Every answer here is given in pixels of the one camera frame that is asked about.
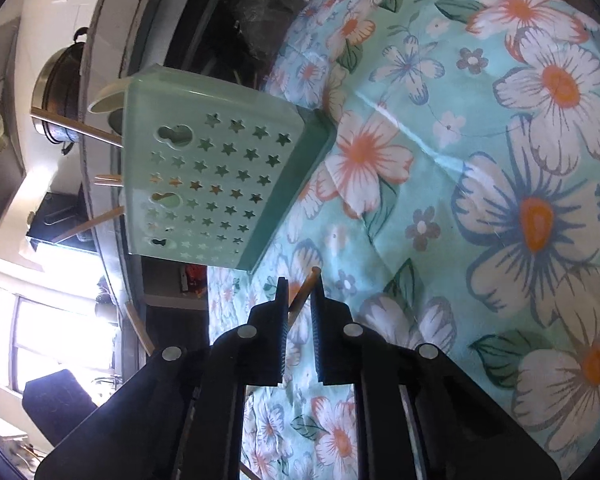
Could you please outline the green plastic utensil holder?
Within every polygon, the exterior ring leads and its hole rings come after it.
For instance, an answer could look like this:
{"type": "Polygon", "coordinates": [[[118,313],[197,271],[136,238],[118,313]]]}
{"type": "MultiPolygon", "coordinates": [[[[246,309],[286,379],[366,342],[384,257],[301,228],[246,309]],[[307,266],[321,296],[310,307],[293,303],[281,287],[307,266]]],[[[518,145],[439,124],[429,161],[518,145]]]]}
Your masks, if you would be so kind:
{"type": "Polygon", "coordinates": [[[160,65],[130,78],[122,126],[130,254],[242,271],[336,136],[320,110],[160,65]]]}

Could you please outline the black wok pan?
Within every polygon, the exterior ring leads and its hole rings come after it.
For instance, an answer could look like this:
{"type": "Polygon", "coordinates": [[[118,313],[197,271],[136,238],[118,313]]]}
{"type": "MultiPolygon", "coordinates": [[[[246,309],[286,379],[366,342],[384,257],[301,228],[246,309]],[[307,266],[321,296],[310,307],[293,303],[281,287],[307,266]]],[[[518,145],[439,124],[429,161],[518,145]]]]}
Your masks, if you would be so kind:
{"type": "Polygon", "coordinates": [[[47,192],[38,210],[33,214],[26,237],[36,252],[43,244],[53,244],[56,237],[88,220],[90,217],[83,188],[79,188],[76,195],[47,192]]]}

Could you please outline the black stock pot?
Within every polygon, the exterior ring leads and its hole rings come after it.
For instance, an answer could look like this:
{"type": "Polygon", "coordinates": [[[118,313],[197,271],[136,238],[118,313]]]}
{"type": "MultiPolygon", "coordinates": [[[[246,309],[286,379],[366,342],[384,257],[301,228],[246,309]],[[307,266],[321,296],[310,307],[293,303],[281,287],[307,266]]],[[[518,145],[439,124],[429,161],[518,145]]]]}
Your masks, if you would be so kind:
{"type": "MultiPolygon", "coordinates": [[[[73,35],[72,44],[53,54],[43,66],[32,92],[31,106],[40,110],[78,119],[80,94],[80,69],[85,42],[81,37],[88,34],[87,27],[79,28],[73,35]]],[[[61,154],[68,155],[76,142],[78,134],[67,128],[32,119],[37,133],[45,136],[50,144],[60,147],[61,154]]]]}

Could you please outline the floral quilted table cloth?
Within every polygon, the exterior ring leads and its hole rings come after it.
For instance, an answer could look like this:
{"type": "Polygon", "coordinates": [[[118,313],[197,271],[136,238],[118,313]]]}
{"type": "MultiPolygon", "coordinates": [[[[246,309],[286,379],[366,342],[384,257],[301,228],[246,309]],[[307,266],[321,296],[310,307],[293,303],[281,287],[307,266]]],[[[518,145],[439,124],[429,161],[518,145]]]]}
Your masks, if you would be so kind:
{"type": "Polygon", "coordinates": [[[434,344],[570,476],[600,438],[600,12],[591,0],[310,0],[264,88],[335,144],[211,339],[313,269],[390,344],[434,344]]]}

